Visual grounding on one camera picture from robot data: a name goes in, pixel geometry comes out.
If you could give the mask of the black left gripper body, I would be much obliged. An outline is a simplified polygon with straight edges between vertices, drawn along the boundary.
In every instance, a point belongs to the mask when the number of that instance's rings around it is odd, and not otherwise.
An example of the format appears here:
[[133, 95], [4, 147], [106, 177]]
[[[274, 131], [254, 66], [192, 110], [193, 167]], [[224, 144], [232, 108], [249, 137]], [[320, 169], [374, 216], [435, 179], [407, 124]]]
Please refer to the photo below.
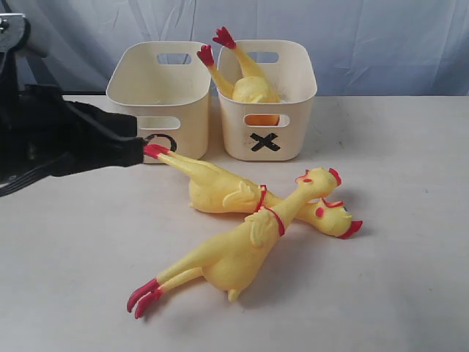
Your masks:
[[1, 175], [22, 175], [67, 152], [73, 118], [60, 88], [28, 85], [1, 98]]

